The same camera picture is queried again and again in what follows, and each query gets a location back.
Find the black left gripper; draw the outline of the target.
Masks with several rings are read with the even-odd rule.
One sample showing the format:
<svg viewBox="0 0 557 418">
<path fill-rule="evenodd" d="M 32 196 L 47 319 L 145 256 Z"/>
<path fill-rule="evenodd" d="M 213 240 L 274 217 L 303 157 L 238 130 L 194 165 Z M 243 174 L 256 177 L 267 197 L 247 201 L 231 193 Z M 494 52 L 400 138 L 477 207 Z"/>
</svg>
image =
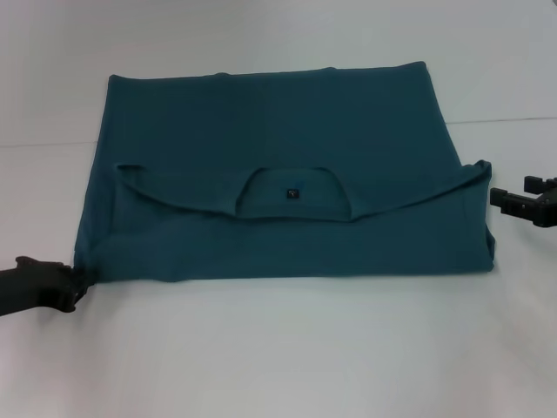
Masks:
<svg viewBox="0 0 557 418">
<path fill-rule="evenodd" d="M 1 315 L 48 307 L 71 313 L 96 284 L 92 271 L 61 262 L 16 257 L 16 266 L 1 271 Z"/>
</svg>

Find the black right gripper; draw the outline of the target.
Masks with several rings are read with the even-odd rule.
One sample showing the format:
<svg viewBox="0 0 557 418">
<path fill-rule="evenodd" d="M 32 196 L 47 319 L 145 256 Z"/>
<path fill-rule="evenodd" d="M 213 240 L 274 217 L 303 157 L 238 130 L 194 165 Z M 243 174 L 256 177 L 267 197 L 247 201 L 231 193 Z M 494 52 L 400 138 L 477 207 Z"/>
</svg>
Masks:
<svg viewBox="0 0 557 418">
<path fill-rule="evenodd" d="M 534 216 L 535 226 L 553 227 L 556 226 L 556 188 L 557 178 L 526 176 L 524 192 L 539 194 L 536 200 L 493 187 L 489 193 L 489 201 L 490 205 L 498 207 L 502 214 L 512 217 Z"/>
</svg>

